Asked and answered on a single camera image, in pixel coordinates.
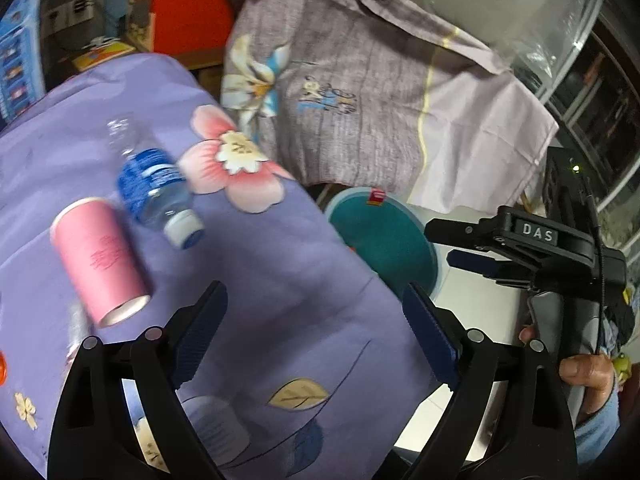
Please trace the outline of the blue sleeve forearm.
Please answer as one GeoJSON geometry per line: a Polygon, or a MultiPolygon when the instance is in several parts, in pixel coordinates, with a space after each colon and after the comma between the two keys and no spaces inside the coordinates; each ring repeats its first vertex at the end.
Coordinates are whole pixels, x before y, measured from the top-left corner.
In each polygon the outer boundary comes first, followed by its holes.
{"type": "Polygon", "coordinates": [[[620,428],[618,382],[611,373],[605,388],[587,387],[582,402],[582,420],[575,429],[577,463],[587,469],[602,454],[620,428]]]}

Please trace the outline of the person's right hand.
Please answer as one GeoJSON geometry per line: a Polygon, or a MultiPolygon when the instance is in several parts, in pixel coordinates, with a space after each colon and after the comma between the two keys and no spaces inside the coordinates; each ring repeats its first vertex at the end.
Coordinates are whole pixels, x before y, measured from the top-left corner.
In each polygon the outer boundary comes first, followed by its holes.
{"type": "Polygon", "coordinates": [[[581,419],[600,411],[616,385],[613,362],[603,353],[578,354],[562,359],[559,374],[567,384],[585,388],[579,411],[581,419]]]}

